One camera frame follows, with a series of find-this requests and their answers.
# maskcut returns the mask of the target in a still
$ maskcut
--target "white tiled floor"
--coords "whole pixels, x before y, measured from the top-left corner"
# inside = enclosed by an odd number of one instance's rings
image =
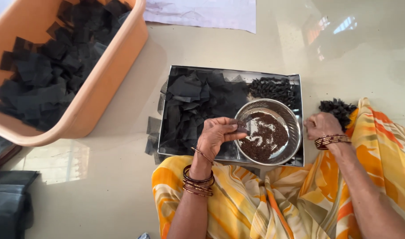
[[[156,166],[143,151],[170,65],[299,73],[305,116],[320,100],[367,96],[405,126],[405,0],[259,0],[256,35],[155,23],[148,30],[88,137],[26,149],[6,166],[42,173],[31,188],[35,224],[26,238],[159,238]],[[316,150],[305,145],[311,161]]]

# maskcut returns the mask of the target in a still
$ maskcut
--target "steel bowl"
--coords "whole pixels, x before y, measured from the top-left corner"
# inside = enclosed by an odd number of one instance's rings
[[[298,123],[297,117],[290,110],[290,108],[277,100],[259,99],[251,101],[242,106],[242,108],[235,116],[235,119],[247,120],[248,117],[255,112],[270,114],[272,117],[277,119],[288,132],[288,142],[277,152],[273,153],[270,159],[265,162],[259,162],[250,158],[242,151],[239,145],[239,140],[235,140],[235,144],[237,145],[238,150],[246,158],[260,165],[276,166],[286,163],[297,153],[297,150],[299,149],[301,143],[301,128]]]

